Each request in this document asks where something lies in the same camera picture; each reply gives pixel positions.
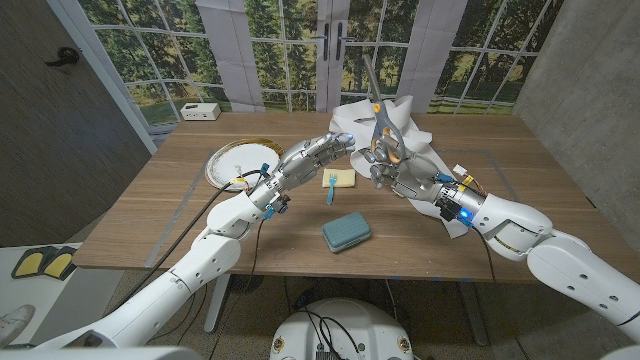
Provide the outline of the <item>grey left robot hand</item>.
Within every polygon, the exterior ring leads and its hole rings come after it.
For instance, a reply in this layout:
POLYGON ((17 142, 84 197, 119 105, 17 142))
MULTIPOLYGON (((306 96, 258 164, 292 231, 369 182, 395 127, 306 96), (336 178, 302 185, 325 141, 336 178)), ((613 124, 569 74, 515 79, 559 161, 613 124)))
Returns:
POLYGON ((319 169, 354 150, 350 133, 328 132, 287 150, 272 174, 278 191, 291 190, 316 176, 319 169))

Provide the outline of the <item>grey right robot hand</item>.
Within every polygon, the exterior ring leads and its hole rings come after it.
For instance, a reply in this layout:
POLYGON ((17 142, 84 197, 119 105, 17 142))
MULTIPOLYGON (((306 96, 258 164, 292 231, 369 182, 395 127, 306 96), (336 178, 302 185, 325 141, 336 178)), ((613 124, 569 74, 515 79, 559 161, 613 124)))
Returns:
POLYGON ((376 189, 390 186, 401 197, 420 201, 435 202, 442 185, 435 181, 440 173, 428 158, 407 151, 407 158, 399 164, 385 160, 378 162, 370 149, 361 150, 364 158, 371 163, 371 180, 376 189))

